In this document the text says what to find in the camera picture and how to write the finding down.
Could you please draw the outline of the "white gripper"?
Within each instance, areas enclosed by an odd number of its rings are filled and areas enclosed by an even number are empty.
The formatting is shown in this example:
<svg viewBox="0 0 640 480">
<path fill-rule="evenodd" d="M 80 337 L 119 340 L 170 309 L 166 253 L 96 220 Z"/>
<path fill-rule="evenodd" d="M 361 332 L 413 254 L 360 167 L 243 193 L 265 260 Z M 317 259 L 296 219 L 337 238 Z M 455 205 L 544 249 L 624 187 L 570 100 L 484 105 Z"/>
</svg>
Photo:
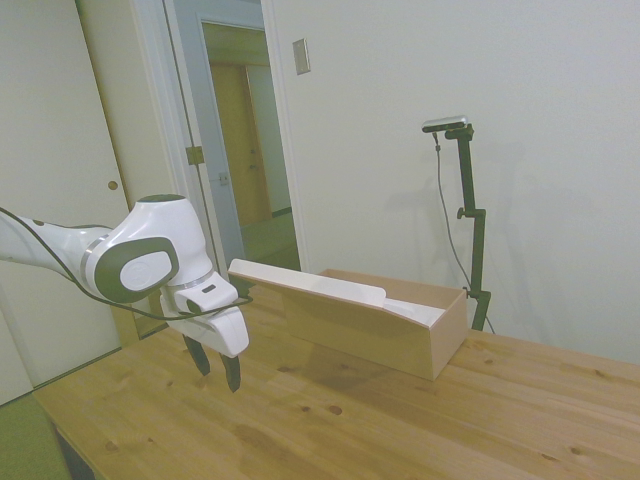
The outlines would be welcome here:
<svg viewBox="0 0 640 480">
<path fill-rule="evenodd" d="M 238 300 L 236 289 L 228 282 L 204 282 L 184 289 L 163 287 L 161 307 L 169 326 L 181 334 L 187 350 L 202 376 L 210 363 L 202 344 L 223 354 L 227 385 L 235 393 L 241 386 L 241 366 L 237 357 L 249 346 L 242 312 L 236 306 L 210 313 Z"/>
</svg>

